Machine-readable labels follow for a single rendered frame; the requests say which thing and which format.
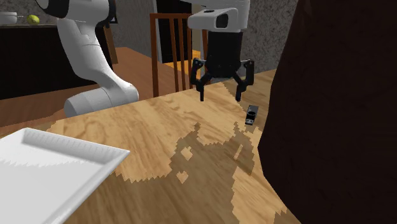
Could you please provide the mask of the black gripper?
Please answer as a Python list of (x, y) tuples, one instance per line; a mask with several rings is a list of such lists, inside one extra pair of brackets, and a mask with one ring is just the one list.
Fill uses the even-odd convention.
[[(235, 100), (239, 102), (247, 86), (254, 83), (254, 61), (251, 59), (240, 61), (243, 32), (208, 32), (207, 58), (194, 58), (190, 83), (200, 92), (200, 100), (204, 100), (204, 85), (212, 78), (231, 78), (237, 82)], [(246, 68), (245, 79), (242, 80), (237, 71), (240, 65)], [(204, 66), (207, 71), (200, 79), (196, 78), (197, 70)]]

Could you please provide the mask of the brown wooden chair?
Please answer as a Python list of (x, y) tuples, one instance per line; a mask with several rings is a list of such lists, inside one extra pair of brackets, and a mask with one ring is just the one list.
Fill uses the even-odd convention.
[(150, 32), (151, 32), (151, 67), (152, 67), (152, 83), (153, 96), (159, 96), (159, 82), (158, 82), (158, 51), (157, 51), (157, 30), (156, 21), (158, 19), (168, 19), (169, 29), (171, 34), (172, 59), (174, 65), (174, 86), (175, 91), (179, 91), (179, 74), (178, 74), (178, 60), (176, 51), (175, 25), (174, 21), (178, 21), (178, 36), (179, 36), (179, 58), (181, 64), (181, 84), (182, 90), (186, 90), (187, 85), (193, 88), (190, 84), (190, 75), (192, 74), (192, 30), (186, 27), (187, 34), (183, 33), (183, 20), (187, 20), (191, 13), (150, 13)]

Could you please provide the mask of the small black flash drive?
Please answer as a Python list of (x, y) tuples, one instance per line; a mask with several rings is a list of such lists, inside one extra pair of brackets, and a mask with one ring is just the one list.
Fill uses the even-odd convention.
[(246, 113), (246, 125), (252, 125), (258, 113), (258, 106), (249, 105)]

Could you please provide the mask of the white square plate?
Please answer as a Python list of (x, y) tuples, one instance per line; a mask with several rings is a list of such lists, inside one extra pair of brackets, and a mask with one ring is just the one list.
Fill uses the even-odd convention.
[(63, 224), (130, 152), (32, 128), (0, 139), (0, 224)]

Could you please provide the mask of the dark brown bulky object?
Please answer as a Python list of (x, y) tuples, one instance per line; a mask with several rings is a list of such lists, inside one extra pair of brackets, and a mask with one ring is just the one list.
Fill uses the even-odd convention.
[(258, 152), (301, 224), (397, 224), (397, 0), (298, 0)]

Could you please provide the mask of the dark cabinet with bowl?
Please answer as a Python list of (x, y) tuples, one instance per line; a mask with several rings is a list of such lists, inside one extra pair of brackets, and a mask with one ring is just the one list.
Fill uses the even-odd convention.
[(22, 25), (0, 12), (0, 100), (95, 82), (75, 75), (55, 24)]

